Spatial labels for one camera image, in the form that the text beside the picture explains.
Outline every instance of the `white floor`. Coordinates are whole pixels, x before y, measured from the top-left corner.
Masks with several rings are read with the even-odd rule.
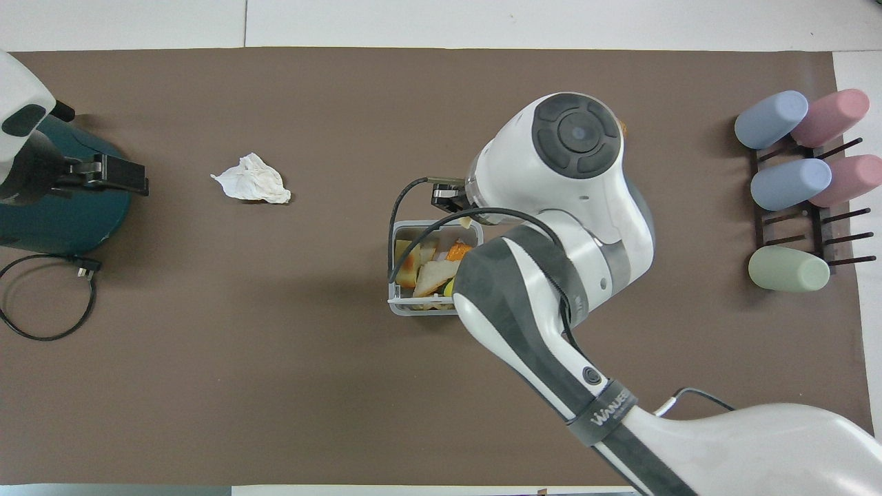
[[[0,49],[6,51],[245,46],[829,50],[835,52],[839,88],[859,87],[877,103],[871,114],[846,135],[846,139],[866,139],[849,152],[882,155],[882,4],[874,0],[0,2]],[[874,210],[853,220],[854,232],[878,228],[882,222],[882,189],[856,199],[852,206]],[[882,237],[856,243],[855,253],[882,255]],[[882,306],[873,304],[882,299],[882,261],[859,264],[857,271],[871,414],[877,437],[882,440]],[[375,488],[365,487],[360,494],[378,493],[371,492]],[[388,491],[392,489],[384,488],[383,494],[391,494]],[[440,491],[465,495],[536,489]],[[251,486],[236,488],[235,494],[274,496],[322,491],[315,486]],[[425,489],[422,494],[441,492]]]

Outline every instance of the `brown table surface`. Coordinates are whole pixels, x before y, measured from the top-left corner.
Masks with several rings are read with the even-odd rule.
[[[750,173],[734,117],[785,89],[834,91],[829,53],[17,57],[82,127],[145,164],[152,190],[94,254],[105,268],[81,330],[52,343],[0,332],[0,483],[622,484],[455,317],[399,317],[385,302],[400,188],[462,177],[515,112],[562,90],[627,124],[625,169],[658,232],[653,268],[576,330],[592,359],[648,410],[695,386],[871,428],[854,269],[803,295],[746,275]],[[209,177],[252,151],[284,176],[290,205],[228,198]],[[428,191],[400,218],[438,218]],[[12,277],[5,308],[46,334],[65,328],[86,299],[73,272]],[[717,411],[689,398],[672,416]]]

